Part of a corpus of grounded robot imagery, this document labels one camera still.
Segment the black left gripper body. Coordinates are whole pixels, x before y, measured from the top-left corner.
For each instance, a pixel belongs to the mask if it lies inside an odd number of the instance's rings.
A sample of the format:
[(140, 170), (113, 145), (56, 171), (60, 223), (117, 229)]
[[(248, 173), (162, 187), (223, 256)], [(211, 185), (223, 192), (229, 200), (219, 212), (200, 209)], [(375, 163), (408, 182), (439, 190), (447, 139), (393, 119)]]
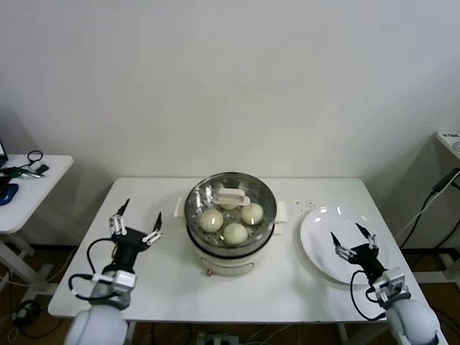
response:
[(116, 247), (111, 263), (114, 270), (134, 273), (137, 255), (149, 248), (149, 245), (143, 241), (146, 236), (145, 233), (134, 229), (127, 229), (125, 235), (113, 234), (111, 236), (111, 240)]

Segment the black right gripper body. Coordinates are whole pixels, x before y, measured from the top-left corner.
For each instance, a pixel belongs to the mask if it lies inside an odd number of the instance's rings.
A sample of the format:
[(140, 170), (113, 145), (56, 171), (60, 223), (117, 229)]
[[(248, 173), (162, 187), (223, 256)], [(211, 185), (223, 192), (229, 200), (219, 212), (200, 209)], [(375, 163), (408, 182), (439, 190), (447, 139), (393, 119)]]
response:
[(361, 244), (351, 249), (354, 254), (348, 258), (352, 265), (359, 265), (367, 276), (368, 280), (377, 280), (386, 270), (378, 260), (379, 248), (370, 248), (368, 244)]

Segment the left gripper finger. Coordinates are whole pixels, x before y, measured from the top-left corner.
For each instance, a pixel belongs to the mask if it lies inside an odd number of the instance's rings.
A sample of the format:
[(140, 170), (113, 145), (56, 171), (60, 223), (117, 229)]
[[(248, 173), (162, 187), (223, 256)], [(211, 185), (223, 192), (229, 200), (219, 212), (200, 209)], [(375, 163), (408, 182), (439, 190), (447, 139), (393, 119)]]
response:
[(162, 213), (159, 212), (153, 230), (151, 231), (150, 234), (146, 235), (142, 239), (142, 242), (145, 243), (147, 246), (151, 246), (153, 243), (155, 243), (158, 239), (160, 239), (163, 236), (163, 233), (161, 232), (161, 228), (162, 228)]
[(111, 235), (127, 235), (127, 228), (124, 225), (123, 215), (129, 202), (130, 199), (128, 198), (118, 211), (109, 218), (109, 230)]

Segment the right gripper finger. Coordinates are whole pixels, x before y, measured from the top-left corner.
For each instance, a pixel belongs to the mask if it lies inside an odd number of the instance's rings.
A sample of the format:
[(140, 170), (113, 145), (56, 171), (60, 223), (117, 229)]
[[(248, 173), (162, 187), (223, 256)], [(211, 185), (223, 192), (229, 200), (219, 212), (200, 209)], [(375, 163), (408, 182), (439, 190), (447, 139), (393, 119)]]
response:
[(360, 249), (378, 249), (377, 243), (376, 243), (376, 235), (371, 234), (368, 229), (364, 226), (362, 226), (359, 223), (356, 223), (356, 227), (360, 231), (360, 233), (364, 236), (364, 238), (367, 240), (367, 243), (359, 245)]
[(333, 245), (335, 248), (335, 253), (342, 259), (350, 259), (355, 256), (355, 251), (346, 248), (341, 245), (341, 242), (337, 239), (337, 237), (331, 233), (331, 237), (333, 240)]

